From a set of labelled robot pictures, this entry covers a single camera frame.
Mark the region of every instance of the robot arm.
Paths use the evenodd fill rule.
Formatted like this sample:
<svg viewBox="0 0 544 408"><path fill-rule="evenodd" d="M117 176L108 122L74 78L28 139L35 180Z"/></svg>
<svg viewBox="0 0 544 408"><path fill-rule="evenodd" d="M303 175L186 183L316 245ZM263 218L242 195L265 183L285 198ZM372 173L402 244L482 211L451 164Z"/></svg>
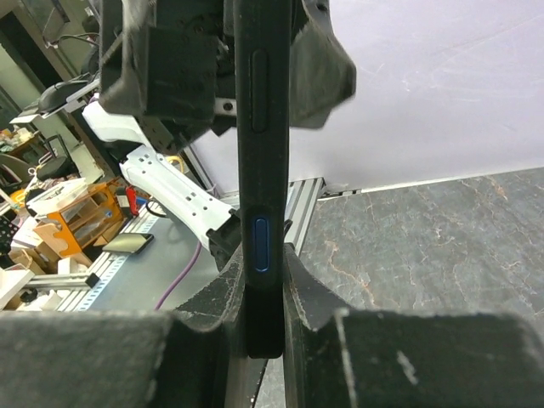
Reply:
<svg viewBox="0 0 544 408"><path fill-rule="evenodd" d="M234 208L170 165L164 155L153 149L133 117L109 114L98 102L89 104L83 117L102 141L139 144L120 163L123 177L186 224L222 269L241 242L240 220Z"/></svg>

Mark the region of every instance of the marble table surface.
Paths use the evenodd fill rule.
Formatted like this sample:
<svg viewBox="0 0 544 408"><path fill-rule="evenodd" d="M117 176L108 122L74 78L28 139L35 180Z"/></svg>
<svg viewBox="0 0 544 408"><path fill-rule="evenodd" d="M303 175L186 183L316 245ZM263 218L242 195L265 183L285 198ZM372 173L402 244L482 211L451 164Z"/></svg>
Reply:
<svg viewBox="0 0 544 408"><path fill-rule="evenodd" d="M301 259L361 309L509 312L544 338L544 169L317 204ZM281 360L257 407L285 406Z"/></svg>

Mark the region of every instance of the small phone on table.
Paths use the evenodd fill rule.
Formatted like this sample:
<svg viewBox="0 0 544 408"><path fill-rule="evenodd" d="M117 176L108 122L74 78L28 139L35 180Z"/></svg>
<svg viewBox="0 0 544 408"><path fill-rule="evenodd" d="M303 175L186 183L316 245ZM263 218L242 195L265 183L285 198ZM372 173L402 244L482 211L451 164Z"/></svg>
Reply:
<svg viewBox="0 0 544 408"><path fill-rule="evenodd" d="M102 251L117 253L141 253L155 237L152 234L123 232L106 244Z"/></svg>

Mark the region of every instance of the purple cable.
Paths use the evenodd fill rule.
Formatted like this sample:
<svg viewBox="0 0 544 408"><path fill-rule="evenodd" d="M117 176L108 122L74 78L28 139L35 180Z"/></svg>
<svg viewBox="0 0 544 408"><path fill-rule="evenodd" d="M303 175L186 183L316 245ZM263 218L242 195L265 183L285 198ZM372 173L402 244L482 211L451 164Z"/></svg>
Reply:
<svg viewBox="0 0 544 408"><path fill-rule="evenodd" d="M190 272L190 270L195 266L196 260L198 259L199 255L201 254L202 250L202 244L199 242L195 249L195 254L193 255L193 258L187 263L187 266L184 270L181 271L181 274L178 275L176 280L172 282L172 285L170 285L166 292L161 296L159 299L159 302L155 306L155 310L158 310L162 307L164 302L168 299L168 297L172 294L173 290L176 288L177 285L179 285L179 282L183 280L185 276Z"/></svg>

